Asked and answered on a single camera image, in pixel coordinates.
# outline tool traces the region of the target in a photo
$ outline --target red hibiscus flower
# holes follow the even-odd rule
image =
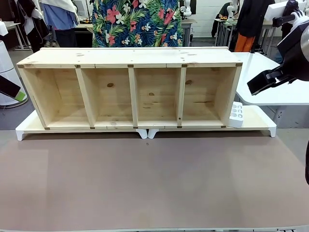
[[[115,43],[115,37],[111,35],[111,36],[108,38],[108,41],[109,41],[110,46],[112,46],[112,45]]]
[[[136,24],[137,24],[137,22],[131,21],[131,27],[130,27],[131,32],[136,29]]]
[[[166,33],[162,34],[161,43],[163,43],[163,41],[166,39],[166,35]]]
[[[139,5],[139,0],[134,0],[132,5],[136,8]]]
[[[172,21],[174,13],[175,12],[173,10],[170,10],[170,12],[166,14],[166,17],[164,19],[164,25],[169,24]]]
[[[112,10],[111,9],[108,9],[107,10],[107,16],[106,16],[106,19],[108,21],[110,21],[111,23],[115,23],[116,22],[116,18],[115,16],[120,14],[120,12],[116,9],[116,5],[114,5],[112,7]]]
[[[158,15],[159,15],[159,17],[161,18],[161,19],[163,19],[164,18],[164,9],[160,9],[160,11],[159,11],[159,13],[158,13]]]

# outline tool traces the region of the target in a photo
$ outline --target blue shirt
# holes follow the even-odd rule
[[[60,7],[42,3],[44,20],[47,25],[53,26],[55,30],[69,30],[75,28],[78,22],[75,14]]]

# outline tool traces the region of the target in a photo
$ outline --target green tape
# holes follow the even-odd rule
[[[25,95],[26,95],[25,93],[23,93],[22,91],[19,91],[14,99],[20,102],[24,99]]]

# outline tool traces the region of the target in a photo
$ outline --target floral shirt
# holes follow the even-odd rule
[[[93,47],[183,45],[179,0],[94,0]]]

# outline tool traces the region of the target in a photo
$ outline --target orange pants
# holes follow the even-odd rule
[[[244,37],[238,33],[235,52],[250,52],[255,37]]]

